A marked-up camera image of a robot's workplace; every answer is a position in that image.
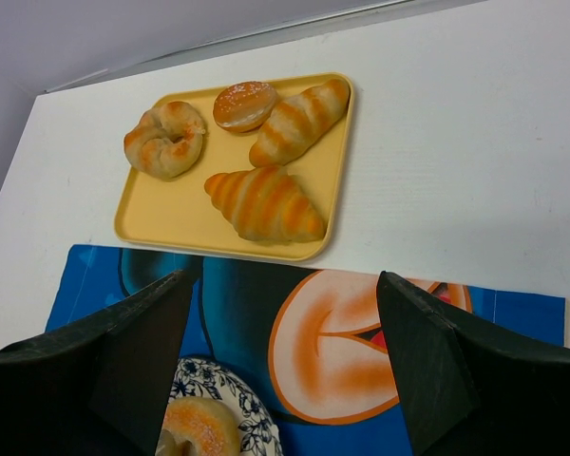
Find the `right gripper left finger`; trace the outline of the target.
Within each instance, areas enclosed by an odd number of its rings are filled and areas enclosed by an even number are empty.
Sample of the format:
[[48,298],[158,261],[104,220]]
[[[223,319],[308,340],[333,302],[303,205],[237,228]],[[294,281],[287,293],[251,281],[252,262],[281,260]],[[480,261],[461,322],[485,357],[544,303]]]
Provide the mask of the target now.
[[0,455],[152,455],[193,282],[176,271],[0,350]]

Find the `sugared ring donut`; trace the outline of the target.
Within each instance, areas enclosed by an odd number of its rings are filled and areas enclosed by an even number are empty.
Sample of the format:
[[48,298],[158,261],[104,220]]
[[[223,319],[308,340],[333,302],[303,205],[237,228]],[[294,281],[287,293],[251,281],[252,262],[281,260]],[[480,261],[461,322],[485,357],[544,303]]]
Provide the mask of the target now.
[[238,424],[218,400],[188,396],[166,407],[156,455],[239,455]]

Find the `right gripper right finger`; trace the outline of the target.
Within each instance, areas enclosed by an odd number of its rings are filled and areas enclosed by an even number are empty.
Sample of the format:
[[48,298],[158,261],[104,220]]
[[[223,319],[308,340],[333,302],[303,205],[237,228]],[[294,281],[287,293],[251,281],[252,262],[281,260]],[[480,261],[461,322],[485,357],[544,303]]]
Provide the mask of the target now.
[[415,455],[570,455],[570,349],[391,272],[377,306]]

